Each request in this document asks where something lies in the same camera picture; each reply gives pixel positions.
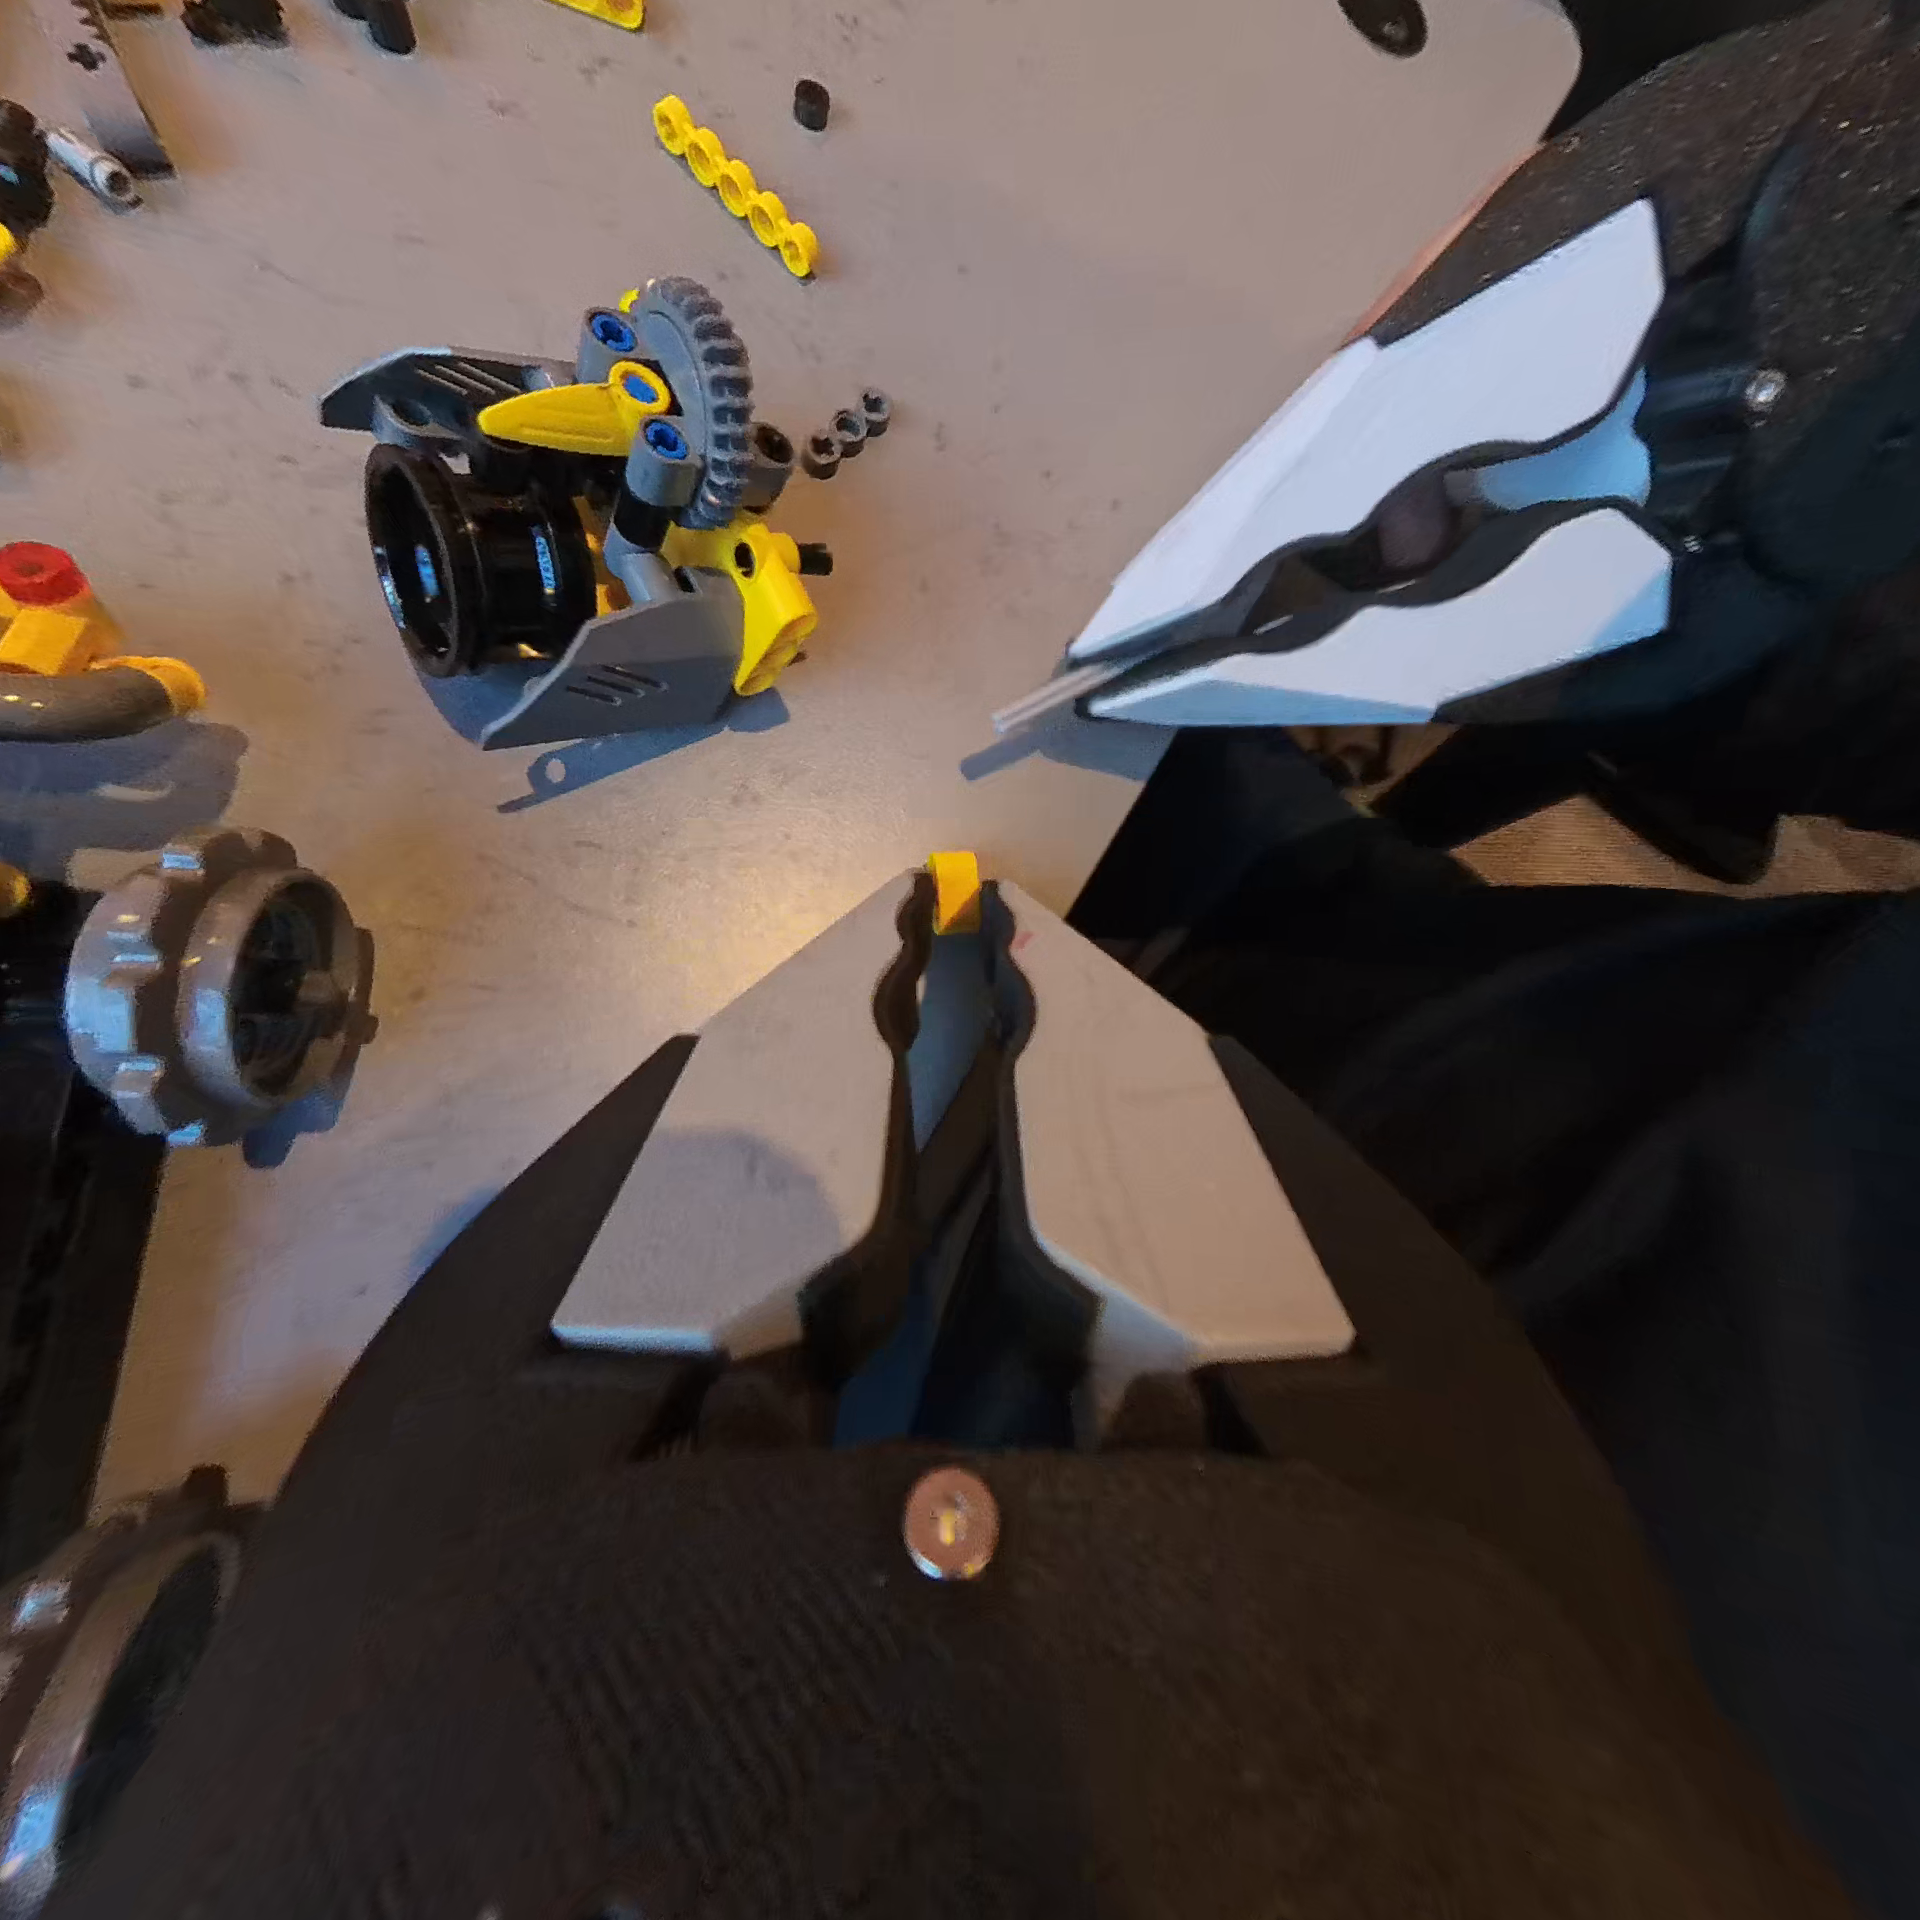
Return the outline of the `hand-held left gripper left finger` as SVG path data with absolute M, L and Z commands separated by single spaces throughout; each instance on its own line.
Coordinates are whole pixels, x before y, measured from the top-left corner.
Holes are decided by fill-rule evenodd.
M 889 1328 L 930 901 L 904 870 L 702 1026 L 550 1314 L 562 1346 L 861 1358 Z

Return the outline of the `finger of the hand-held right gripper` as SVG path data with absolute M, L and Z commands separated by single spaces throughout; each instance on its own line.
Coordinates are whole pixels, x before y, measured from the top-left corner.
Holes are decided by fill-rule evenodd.
M 1068 657 L 1117 656 L 1258 561 L 1355 533 L 1418 472 L 1569 439 L 1635 374 L 1664 293 L 1636 199 L 1395 342 L 1341 346 L 1126 561 Z
M 1498 514 L 1427 575 L 1336 585 L 1285 560 L 1244 611 L 1084 691 L 1085 718 L 1166 728 L 1421 723 L 1452 704 L 1657 635 L 1675 552 L 1620 501 Z

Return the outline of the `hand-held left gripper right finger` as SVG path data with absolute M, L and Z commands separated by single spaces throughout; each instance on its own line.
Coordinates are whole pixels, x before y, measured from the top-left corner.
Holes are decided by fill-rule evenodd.
M 1209 1033 L 1028 890 L 980 886 L 1002 1241 L 1073 1434 L 1147 1376 L 1336 1360 L 1355 1326 Z

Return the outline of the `thin grey axle rod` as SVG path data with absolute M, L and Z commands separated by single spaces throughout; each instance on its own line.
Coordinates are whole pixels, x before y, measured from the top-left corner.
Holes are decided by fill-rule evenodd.
M 998 738 L 1028 730 L 1046 722 L 1053 712 L 1076 707 L 1084 699 L 1100 691 L 1105 685 L 1125 678 L 1132 672 L 1129 662 L 1081 662 L 1051 677 L 1040 687 L 993 712 L 993 730 Z

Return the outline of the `yellow brick wheel subassembly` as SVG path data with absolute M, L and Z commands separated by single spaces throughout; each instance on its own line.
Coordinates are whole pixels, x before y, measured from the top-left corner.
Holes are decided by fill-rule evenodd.
M 694 279 L 585 309 L 572 358 L 386 351 L 321 422 L 370 442 L 369 550 L 413 672 L 497 685 L 485 749 L 715 723 L 813 635 L 833 550 L 776 528 L 801 455 Z

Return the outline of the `yellow brick vehicle model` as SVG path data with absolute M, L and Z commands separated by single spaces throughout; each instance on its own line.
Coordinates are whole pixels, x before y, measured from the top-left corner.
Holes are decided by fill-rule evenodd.
M 221 1466 L 89 1515 L 157 1181 L 337 1087 L 369 934 L 273 832 L 100 894 L 5 862 L 2 1905 L 40 1914 L 153 1751 L 237 1583 Z

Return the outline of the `yellow holed beam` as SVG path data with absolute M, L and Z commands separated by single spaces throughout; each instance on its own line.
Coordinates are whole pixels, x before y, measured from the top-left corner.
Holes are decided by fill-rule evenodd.
M 651 123 L 657 142 L 684 171 L 708 191 L 723 209 L 780 257 L 796 280 L 813 280 L 824 262 L 819 232 L 805 223 L 781 197 L 761 183 L 754 168 L 731 154 L 723 137 L 700 123 L 676 93 L 654 99 Z

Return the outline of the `grey desk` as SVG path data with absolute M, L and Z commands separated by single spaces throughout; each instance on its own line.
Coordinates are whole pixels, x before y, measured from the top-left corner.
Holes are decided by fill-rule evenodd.
M 1338 3 L 329 3 L 288 45 L 122 45 L 177 175 L 70 181 L 5 326 L 5 538 L 69 550 L 204 712 L 5 747 L 5 858 L 94 890 L 179 832 L 273 829 L 376 937 L 376 1041 L 323 1126 L 166 1158 L 92 1502 L 288 1469 L 413 1272 L 667 1037 L 936 847 L 1068 905 L 1155 760 L 1091 728 L 993 751 L 1139 545 L 1578 72 L 1550 3 L 1427 3 L 1412 58 Z M 833 93 L 803 129 L 794 85 Z M 811 280 L 657 142 L 676 93 L 824 245 Z M 758 410 L 861 390 L 891 432 L 780 520 L 820 626 L 713 730 L 472 739 L 377 591 L 365 441 L 325 387 L 396 346 L 566 353 L 685 274 Z

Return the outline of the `person's dark clothing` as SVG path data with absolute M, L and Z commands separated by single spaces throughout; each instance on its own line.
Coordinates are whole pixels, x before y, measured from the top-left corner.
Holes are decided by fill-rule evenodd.
M 1915 889 L 1485 885 L 1282 730 L 1178 733 L 1073 905 L 1521 1319 L 1713 1691 L 1917 1895 Z

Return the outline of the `black connector cluster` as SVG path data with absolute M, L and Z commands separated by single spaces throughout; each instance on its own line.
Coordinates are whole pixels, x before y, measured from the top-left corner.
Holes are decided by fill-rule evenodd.
M 418 48 L 416 18 L 408 1 L 329 1 L 332 10 L 358 25 L 369 40 L 390 55 Z M 188 33 L 204 45 L 286 42 L 283 1 L 181 1 Z

